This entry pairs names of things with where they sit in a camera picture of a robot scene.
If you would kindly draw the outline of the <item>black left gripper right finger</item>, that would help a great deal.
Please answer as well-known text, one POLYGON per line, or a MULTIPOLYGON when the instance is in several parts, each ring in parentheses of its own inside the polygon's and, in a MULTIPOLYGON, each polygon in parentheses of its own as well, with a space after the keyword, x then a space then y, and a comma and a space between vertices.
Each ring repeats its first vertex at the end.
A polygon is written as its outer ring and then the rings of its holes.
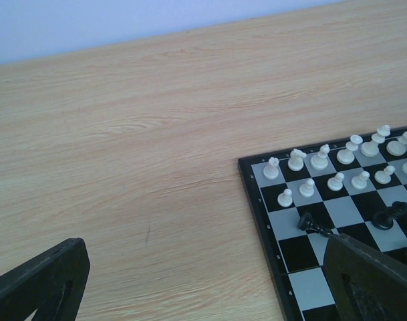
POLYGON ((324 272, 340 320, 407 320, 407 264, 345 234, 327 239, 324 272))

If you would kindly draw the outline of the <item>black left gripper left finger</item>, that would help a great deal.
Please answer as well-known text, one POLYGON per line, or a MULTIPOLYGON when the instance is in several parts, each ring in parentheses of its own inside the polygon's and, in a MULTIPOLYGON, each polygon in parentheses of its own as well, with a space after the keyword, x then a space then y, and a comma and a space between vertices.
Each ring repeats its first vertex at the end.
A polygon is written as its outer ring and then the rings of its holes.
POLYGON ((85 241, 62 241, 0 276, 0 320, 75 320, 89 272, 85 241))

